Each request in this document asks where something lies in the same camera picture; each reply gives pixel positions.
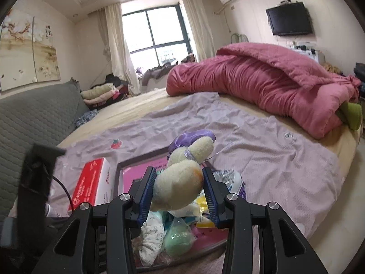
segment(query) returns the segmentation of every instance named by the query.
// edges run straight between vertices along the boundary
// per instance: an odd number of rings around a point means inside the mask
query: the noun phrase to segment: window
[[[175,63],[191,53],[179,4],[125,14],[123,32],[135,69]]]

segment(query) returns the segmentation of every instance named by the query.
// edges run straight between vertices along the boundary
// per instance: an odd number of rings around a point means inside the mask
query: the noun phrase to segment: lavender blanket
[[[210,163],[241,172],[247,200],[261,205],[280,203],[306,237],[323,221],[340,193],[344,179],[334,153],[288,131],[273,116],[258,118],[221,102],[217,93],[190,95],[138,121],[71,145],[57,161],[54,175],[72,193],[86,162],[105,157],[115,172],[118,162],[169,146],[181,133],[198,129],[216,135],[214,153],[220,153]],[[57,184],[52,187],[55,193],[50,203],[66,215],[68,199]],[[254,231],[254,273],[258,273],[257,241]],[[176,273],[221,273],[223,256],[213,253],[200,260],[204,267],[196,261],[176,267]]]

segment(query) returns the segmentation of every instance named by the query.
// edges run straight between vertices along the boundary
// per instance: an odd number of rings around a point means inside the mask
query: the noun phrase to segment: gray quilted headboard
[[[0,100],[0,228],[18,193],[26,151],[33,143],[58,145],[87,111],[73,79]]]

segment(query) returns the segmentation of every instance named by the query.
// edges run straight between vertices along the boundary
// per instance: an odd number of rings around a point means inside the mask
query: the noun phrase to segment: red and white box
[[[74,209],[83,202],[89,202],[92,206],[109,203],[113,199],[114,181],[115,174],[110,173],[106,158],[86,163],[72,195]]]

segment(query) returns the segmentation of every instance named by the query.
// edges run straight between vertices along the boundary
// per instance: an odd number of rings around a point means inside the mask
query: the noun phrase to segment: plush toy
[[[156,178],[150,210],[177,210],[192,203],[203,188],[200,164],[213,151],[215,135],[198,130],[177,137],[169,147],[167,168]]]

